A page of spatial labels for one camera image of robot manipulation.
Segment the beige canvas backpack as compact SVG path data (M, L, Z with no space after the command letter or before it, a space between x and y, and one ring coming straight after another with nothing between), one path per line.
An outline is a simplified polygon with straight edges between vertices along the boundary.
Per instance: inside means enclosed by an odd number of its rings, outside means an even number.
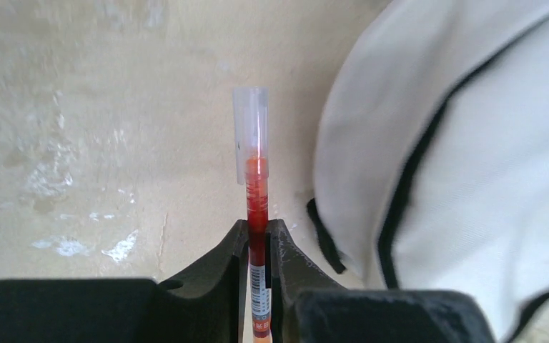
M335 79L313 170L365 288L462 292L518 338L549 302L549 1L391 1Z

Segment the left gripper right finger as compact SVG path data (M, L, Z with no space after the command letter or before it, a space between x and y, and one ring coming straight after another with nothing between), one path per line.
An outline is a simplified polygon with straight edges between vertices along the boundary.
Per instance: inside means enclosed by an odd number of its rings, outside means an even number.
M471 297L451 291L347 289L272 220L269 252L274 342L493 342Z

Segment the red orange pen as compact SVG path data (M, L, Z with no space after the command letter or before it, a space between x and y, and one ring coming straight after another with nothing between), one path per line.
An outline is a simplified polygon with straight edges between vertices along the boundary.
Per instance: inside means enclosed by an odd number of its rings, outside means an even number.
M254 342L271 341L271 300L267 288L268 91L237 87L232 93L237 183L245 186L249 235L249 288Z

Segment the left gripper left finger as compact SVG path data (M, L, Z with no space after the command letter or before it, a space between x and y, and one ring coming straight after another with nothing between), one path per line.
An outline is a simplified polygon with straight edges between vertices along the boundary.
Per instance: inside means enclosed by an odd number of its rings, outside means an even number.
M152 279L1 279L0 342L241 342L247 224Z

